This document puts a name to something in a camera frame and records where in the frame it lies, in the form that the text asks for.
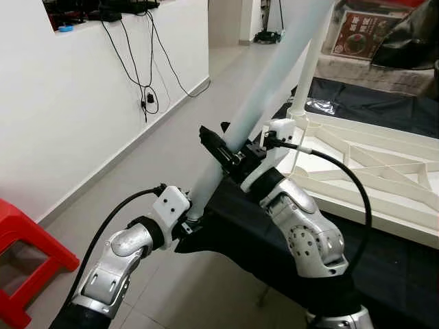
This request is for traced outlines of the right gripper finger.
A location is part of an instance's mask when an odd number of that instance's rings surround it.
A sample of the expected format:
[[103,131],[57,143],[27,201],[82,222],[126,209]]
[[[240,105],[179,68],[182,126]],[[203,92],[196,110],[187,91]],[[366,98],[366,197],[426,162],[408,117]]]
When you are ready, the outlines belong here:
[[223,169],[237,169],[239,158],[228,148],[219,134],[202,125],[200,126],[200,142]]

